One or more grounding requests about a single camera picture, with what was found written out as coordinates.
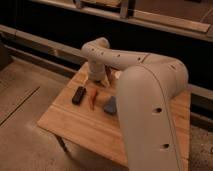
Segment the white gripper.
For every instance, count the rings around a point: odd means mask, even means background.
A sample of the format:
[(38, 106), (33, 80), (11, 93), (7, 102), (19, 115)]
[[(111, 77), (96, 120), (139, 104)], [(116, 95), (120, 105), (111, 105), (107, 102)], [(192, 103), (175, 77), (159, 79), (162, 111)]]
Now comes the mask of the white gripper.
[(100, 62), (90, 61), (89, 62), (89, 70), (88, 77), (84, 80), (83, 84), (86, 84), (88, 80), (92, 81), (101, 81), (101, 84), (108, 88), (110, 86), (108, 78), (105, 77), (105, 65)]

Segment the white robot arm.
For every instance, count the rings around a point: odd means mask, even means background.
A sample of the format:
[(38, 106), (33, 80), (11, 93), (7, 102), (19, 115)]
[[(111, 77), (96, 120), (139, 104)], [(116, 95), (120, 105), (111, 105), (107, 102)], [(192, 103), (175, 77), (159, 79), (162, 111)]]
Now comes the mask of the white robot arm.
[(89, 78), (99, 81), (107, 66), (119, 69), (116, 105), (130, 171), (184, 171), (170, 100), (188, 84), (178, 59), (149, 52), (113, 50), (106, 38), (81, 48)]

